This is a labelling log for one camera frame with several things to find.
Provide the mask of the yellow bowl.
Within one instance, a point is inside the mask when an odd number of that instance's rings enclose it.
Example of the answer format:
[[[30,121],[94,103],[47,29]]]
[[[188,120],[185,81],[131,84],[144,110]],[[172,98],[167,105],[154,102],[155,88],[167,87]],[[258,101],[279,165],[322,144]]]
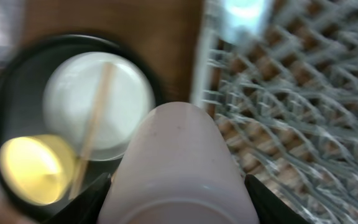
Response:
[[[32,205],[59,201],[69,188],[76,154],[60,136],[42,134],[6,141],[0,148],[0,172],[9,188]]]

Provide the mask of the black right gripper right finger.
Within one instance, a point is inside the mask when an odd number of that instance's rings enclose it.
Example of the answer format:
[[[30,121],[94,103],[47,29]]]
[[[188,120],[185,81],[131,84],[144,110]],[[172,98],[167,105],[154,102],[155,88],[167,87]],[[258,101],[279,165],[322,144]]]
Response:
[[[247,174],[244,179],[244,185],[261,224],[309,224],[254,175]]]

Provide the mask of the pink cup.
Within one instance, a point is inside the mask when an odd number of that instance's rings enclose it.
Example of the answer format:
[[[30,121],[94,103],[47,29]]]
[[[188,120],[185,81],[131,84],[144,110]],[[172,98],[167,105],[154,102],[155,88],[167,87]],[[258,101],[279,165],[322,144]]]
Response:
[[[212,118],[172,102],[152,110],[129,143],[99,223],[258,223]]]

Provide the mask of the wooden chopstick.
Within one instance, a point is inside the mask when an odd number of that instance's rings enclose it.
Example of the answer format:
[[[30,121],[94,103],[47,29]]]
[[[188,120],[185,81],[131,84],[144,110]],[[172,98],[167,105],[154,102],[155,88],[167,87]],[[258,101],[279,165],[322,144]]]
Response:
[[[81,157],[77,165],[77,174],[73,179],[73,184],[71,186],[69,199],[75,199],[81,189],[83,179],[88,167],[88,162],[93,150],[94,139],[98,132],[99,124],[103,118],[104,109],[106,107],[109,89],[111,87],[111,80],[114,76],[115,66],[112,63],[106,62],[103,66],[103,72],[101,74],[101,79],[99,81],[98,89],[94,97],[94,103],[91,110],[91,117],[88,121],[88,127],[85,132],[85,137],[83,145],[81,148]]]

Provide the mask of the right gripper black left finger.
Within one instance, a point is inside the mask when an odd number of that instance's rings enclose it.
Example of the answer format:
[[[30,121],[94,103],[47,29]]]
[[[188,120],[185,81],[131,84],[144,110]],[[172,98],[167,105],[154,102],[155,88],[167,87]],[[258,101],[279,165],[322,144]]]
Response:
[[[111,174],[101,174],[63,210],[43,224],[96,224],[111,186]]]

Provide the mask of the grey plate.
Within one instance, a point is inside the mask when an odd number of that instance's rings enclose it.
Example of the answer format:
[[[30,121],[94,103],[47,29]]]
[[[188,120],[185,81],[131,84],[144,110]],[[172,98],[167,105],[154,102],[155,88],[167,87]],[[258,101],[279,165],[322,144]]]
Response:
[[[93,141],[92,161],[121,158],[139,124],[155,107],[153,89],[145,73],[122,56],[86,52],[59,65],[44,90],[43,114],[47,128],[61,135],[80,153],[106,63],[113,64],[114,71]]]

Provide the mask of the blue cup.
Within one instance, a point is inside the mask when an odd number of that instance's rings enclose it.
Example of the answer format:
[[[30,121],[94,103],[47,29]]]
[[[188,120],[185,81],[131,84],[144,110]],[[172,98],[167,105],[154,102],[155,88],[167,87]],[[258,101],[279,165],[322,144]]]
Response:
[[[219,8],[220,38],[233,45],[260,37],[272,15],[272,0],[223,0]]]

